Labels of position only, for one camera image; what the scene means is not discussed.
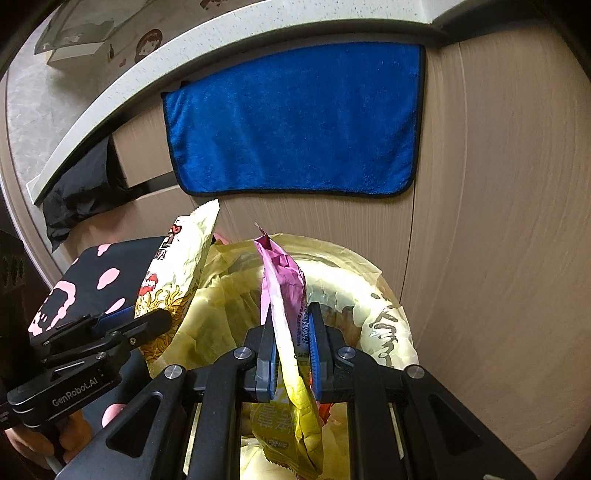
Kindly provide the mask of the left hand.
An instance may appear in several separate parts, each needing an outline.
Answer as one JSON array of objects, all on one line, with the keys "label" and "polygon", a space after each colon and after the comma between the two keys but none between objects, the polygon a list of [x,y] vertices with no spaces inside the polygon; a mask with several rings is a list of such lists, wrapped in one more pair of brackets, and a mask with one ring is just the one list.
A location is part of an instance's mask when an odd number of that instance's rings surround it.
[{"label": "left hand", "polygon": [[89,421],[81,410],[69,415],[56,430],[47,434],[40,429],[16,425],[3,432],[8,445],[28,464],[49,471],[49,457],[61,450],[65,463],[74,459],[95,437]]}]

